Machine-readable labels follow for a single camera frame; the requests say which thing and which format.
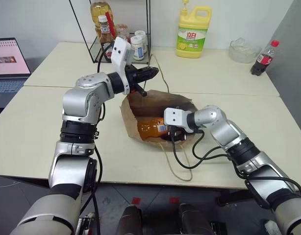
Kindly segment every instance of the red tape mark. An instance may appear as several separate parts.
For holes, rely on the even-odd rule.
[[[139,205],[140,202],[141,202],[141,199],[139,197],[133,197],[131,204]]]
[[[170,204],[179,204],[179,198],[178,197],[171,197],[169,199]]]

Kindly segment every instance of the green label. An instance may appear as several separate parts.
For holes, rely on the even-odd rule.
[[[202,51],[207,29],[179,27],[176,48],[184,51]]]

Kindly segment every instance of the floor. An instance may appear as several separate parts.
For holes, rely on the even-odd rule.
[[[0,177],[0,235],[9,234],[29,207],[48,191]],[[176,212],[179,203],[196,206],[210,221],[225,222],[229,235],[265,234],[261,223],[263,219],[273,218],[270,211],[260,208],[254,201],[218,207],[215,198],[219,195],[219,191],[206,188],[102,184],[96,192],[101,234],[115,234],[119,219],[129,204],[136,204],[142,210],[145,226],[152,227],[157,234],[178,233]],[[83,214],[92,211],[94,207],[90,203]]]

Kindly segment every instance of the brown paper bag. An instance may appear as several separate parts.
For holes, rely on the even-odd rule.
[[[125,97],[120,107],[127,134],[140,141],[155,144],[157,146],[160,142],[163,147],[171,148],[170,141],[162,138],[147,138],[142,139],[137,129],[137,122],[150,121],[155,118],[164,116],[164,110],[168,107],[179,108],[185,111],[195,112],[197,108],[192,103],[192,100],[178,95],[166,92],[159,92],[150,90],[146,97],[142,97],[139,93],[131,93]],[[176,144],[182,143],[185,145],[188,141],[193,139],[194,134],[187,134],[185,141],[178,141]]]

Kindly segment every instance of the cooking oil bottle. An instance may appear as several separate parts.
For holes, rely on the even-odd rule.
[[[209,22],[211,8],[197,6],[188,14],[186,4],[189,0],[182,0],[184,8],[179,18],[179,30],[176,43],[176,55],[186,58],[198,58],[201,56]],[[206,16],[199,16],[198,12],[206,12]]]
[[[113,21],[113,14],[108,3],[103,0],[94,0],[91,4],[91,14],[92,20],[95,24],[95,31],[97,33],[97,38],[100,38],[100,22],[98,21],[98,16],[105,16],[106,12],[109,13],[111,20]]]
[[[168,134],[168,127],[164,124],[164,118],[162,117],[151,121],[138,122],[137,129],[142,139]]]

